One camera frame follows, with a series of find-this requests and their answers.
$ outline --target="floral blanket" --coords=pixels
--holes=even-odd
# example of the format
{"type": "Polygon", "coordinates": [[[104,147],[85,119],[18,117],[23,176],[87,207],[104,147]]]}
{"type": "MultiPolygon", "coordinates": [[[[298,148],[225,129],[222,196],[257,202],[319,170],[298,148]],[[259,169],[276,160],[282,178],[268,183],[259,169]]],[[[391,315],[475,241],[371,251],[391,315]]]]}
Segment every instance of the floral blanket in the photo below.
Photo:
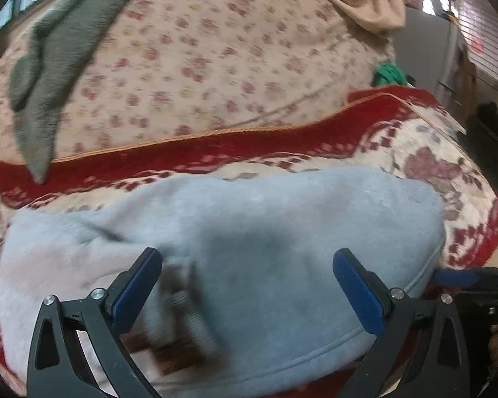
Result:
{"type": "MultiPolygon", "coordinates": [[[[22,162],[7,89],[28,36],[0,59],[0,160],[22,162]]],[[[328,0],[131,0],[62,109],[55,157],[314,121],[392,56],[328,0]]]]}
{"type": "MultiPolygon", "coordinates": [[[[57,159],[42,186],[24,166],[0,161],[0,252],[11,218],[23,206],[53,212],[103,208],[141,184],[181,174],[234,180],[362,165],[431,184],[445,201],[442,266],[483,265],[498,247],[498,195],[450,138],[455,124],[431,94],[386,87],[355,92],[346,106],[314,123],[188,134],[57,159]]],[[[7,370],[1,342],[0,370],[23,391],[7,370]]],[[[286,395],[333,395],[345,377],[330,378],[286,395]],[[325,394],[317,394],[322,385],[325,394]]]]}

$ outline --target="brown object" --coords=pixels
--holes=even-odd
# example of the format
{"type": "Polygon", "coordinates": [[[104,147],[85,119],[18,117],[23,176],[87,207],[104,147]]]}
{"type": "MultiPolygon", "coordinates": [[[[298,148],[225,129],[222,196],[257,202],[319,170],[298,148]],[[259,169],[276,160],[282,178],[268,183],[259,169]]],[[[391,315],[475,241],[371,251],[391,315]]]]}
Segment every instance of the brown object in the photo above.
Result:
{"type": "Polygon", "coordinates": [[[205,361],[194,343],[187,339],[179,339],[158,349],[153,349],[157,367],[163,375],[199,365],[205,361]]]}
{"type": "Polygon", "coordinates": [[[462,116],[460,123],[465,126],[470,114],[476,110],[476,64],[468,59],[467,50],[463,62],[462,77],[463,77],[463,92],[461,97],[462,116]]]}
{"type": "Polygon", "coordinates": [[[124,334],[120,340],[131,354],[151,350],[157,367],[165,376],[205,361],[195,344],[187,338],[180,338],[158,348],[154,348],[143,334],[124,334]]]}

